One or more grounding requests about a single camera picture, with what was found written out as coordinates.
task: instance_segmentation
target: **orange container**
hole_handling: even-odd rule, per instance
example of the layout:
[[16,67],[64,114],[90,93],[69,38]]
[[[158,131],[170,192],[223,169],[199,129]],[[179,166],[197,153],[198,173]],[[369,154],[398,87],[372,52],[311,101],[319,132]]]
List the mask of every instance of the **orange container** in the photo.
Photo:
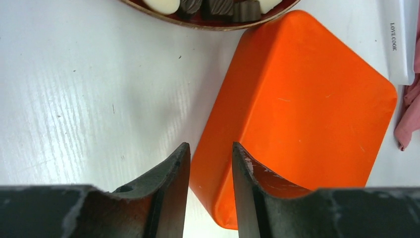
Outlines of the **orange container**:
[[307,189],[364,186],[396,101],[393,85],[312,16],[290,12],[242,36],[190,187],[220,226],[237,229],[234,141]]

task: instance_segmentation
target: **white table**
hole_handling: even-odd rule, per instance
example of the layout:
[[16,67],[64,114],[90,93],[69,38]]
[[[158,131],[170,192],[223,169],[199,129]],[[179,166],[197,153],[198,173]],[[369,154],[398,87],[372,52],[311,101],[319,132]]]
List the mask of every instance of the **white table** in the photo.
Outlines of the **white table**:
[[[376,0],[296,8],[387,76]],[[2,0],[0,183],[113,190],[182,141],[194,151],[242,33],[171,25],[117,0]],[[419,133],[400,152],[395,118],[368,185],[420,185]],[[237,237],[191,192],[184,234]]]

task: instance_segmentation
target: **white egg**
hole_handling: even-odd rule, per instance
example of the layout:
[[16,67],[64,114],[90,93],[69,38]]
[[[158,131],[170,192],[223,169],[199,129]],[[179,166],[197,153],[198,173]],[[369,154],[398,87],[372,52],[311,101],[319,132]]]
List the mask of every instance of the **white egg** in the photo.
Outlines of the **white egg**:
[[258,0],[260,2],[261,13],[266,14],[283,0]]
[[143,0],[152,10],[163,15],[175,13],[180,4],[180,0]]

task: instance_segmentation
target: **pink towel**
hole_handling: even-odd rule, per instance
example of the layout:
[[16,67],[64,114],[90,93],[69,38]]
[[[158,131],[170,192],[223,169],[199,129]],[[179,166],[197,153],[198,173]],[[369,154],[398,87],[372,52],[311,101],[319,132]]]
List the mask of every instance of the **pink towel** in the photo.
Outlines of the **pink towel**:
[[420,129],[420,12],[417,23],[414,72],[416,73],[416,78],[412,85],[405,87],[403,116],[394,131],[402,151],[410,143],[413,131]]

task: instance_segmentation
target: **brown bowl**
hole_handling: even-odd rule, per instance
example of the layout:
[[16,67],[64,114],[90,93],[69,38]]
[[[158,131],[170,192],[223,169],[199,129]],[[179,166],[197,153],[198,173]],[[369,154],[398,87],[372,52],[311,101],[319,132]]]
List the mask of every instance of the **brown bowl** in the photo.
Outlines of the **brown bowl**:
[[164,20],[180,26],[186,26],[194,29],[213,30],[213,31],[230,31],[249,28],[263,24],[264,22],[271,21],[278,18],[279,16],[286,13],[290,8],[296,5],[300,0],[283,0],[275,8],[264,14],[261,20],[256,22],[247,23],[233,23],[233,22],[221,22],[221,21],[204,21],[202,20],[200,13],[195,15],[189,20],[183,20],[176,14],[161,15],[157,12],[150,10],[142,0],[121,0],[126,4],[134,7],[135,9],[146,13],[147,15],[156,17],[160,20]]

